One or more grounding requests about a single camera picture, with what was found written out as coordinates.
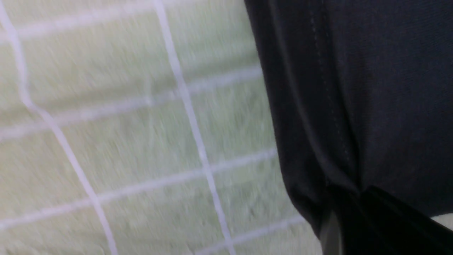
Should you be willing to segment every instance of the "black fabric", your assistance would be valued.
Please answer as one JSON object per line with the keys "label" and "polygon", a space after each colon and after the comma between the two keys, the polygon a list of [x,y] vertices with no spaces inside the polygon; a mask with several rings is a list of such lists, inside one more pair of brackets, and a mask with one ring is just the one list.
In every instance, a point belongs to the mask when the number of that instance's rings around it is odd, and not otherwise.
{"label": "black fabric", "polygon": [[453,212],[453,1],[245,0],[288,194],[332,183]]}
{"label": "black fabric", "polygon": [[329,185],[325,255],[453,255],[453,231],[372,186],[360,197]]}

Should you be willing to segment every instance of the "light green fabric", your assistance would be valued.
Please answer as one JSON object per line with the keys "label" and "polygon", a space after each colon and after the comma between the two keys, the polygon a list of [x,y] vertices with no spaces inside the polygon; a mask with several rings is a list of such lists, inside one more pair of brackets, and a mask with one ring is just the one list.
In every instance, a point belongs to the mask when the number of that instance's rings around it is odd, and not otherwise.
{"label": "light green fabric", "polygon": [[[118,253],[320,254],[284,189],[242,0],[162,2],[230,246],[153,1],[2,0],[30,97],[62,130]],[[19,83],[0,26],[0,255],[111,254],[68,155],[21,102]]]}

